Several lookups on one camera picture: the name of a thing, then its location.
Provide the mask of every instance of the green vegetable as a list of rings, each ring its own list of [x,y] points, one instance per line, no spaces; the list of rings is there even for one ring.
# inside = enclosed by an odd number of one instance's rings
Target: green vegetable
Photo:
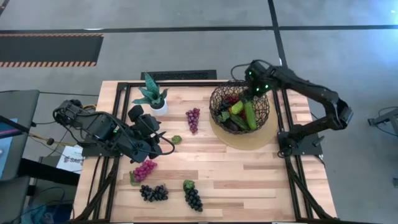
[[[192,180],[185,180],[184,181],[184,188],[186,189],[192,189],[195,187],[195,183]]]
[[[237,124],[243,131],[247,131],[250,129],[250,127],[248,126],[248,124],[246,122],[244,122],[244,120],[240,117],[237,116],[235,114],[231,114],[231,120]]]
[[[181,141],[182,141],[182,138],[181,138],[180,136],[173,136],[173,137],[172,137],[172,142],[173,142],[174,144],[180,144]]]
[[[130,184],[132,186],[140,185],[140,182],[136,182],[135,181],[135,176],[134,176],[134,174],[131,171],[130,171]]]
[[[243,110],[243,102],[239,100],[231,107],[232,114],[238,114]]]
[[[224,122],[229,118],[229,112],[228,111],[223,111],[221,112],[221,115],[217,116],[217,121],[218,122]]]
[[[244,104],[244,112],[246,114],[246,120],[248,121],[248,125],[250,129],[254,130],[257,128],[256,123],[256,115],[254,114],[253,104],[251,101],[248,101]]]

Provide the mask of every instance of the potted plant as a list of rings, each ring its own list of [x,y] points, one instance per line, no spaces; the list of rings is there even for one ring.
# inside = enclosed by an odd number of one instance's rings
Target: potted plant
[[[167,90],[163,90],[162,94],[159,92],[160,86],[156,85],[155,81],[152,77],[145,73],[145,85],[147,89],[140,87],[139,90],[144,95],[142,99],[135,99],[133,103],[135,104],[149,104],[151,110],[153,111],[153,115],[162,116],[167,112]]]

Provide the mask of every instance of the purple grapes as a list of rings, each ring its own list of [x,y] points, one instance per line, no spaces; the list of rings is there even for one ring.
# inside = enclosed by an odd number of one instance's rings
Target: purple grapes
[[[143,181],[155,167],[157,166],[156,162],[153,162],[152,160],[146,160],[142,163],[140,167],[137,167],[135,171],[133,172],[134,174],[134,181],[135,182],[141,182]]]
[[[185,114],[187,115],[189,130],[192,132],[192,134],[195,134],[198,131],[200,109],[194,108]]]

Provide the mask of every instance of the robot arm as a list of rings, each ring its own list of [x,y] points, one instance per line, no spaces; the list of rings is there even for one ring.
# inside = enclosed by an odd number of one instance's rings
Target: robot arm
[[[326,116],[304,126],[295,124],[287,133],[283,147],[296,146],[305,136],[326,129],[345,129],[353,116],[353,111],[346,102],[341,100],[335,91],[303,80],[284,67],[270,65],[264,68],[261,60],[254,60],[245,71],[248,90],[245,97],[261,96],[267,91],[277,88],[291,89],[311,98],[323,105]]]
[[[158,145],[164,134],[156,133],[160,123],[149,114],[143,115],[141,106],[135,106],[131,111],[135,113],[135,124],[128,126],[111,114],[90,113],[81,108],[80,102],[65,100],[54,110],[53,117],[64,127],[71,126],[87,133],[83,142],[76,139],[83,147],[82,156],[126,155],[131,158],[131,162],[143,162],[147,156],[154,159],[158,155],[171,154],[172,151],[162,153]]]

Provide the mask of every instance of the white pot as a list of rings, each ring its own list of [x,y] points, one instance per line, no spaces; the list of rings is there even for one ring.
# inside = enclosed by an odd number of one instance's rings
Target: white pot
[[[160,109],[153,109],[150,106],[150,109],[152,110],[152,115],[154,116],[163,116],[167,113],[167,101],[164,99],[164,105]]]

